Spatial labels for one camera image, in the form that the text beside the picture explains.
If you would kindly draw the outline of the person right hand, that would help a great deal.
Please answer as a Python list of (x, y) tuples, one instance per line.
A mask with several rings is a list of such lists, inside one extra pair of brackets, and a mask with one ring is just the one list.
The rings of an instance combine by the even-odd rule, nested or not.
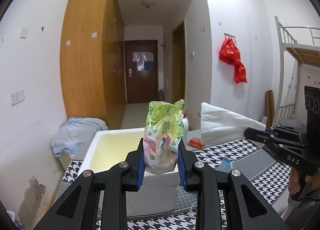
[[(297, 194), (301, 185), (299, 183), (300, 173), (295, 168), (291, 168), (288, 190), (291, 194)], [(309, 184), (309, 188), (307, 190), (306, 199), (319, 201), (319, 170), (313, 175), (307, 175), (305, 177), (305, 182)]]

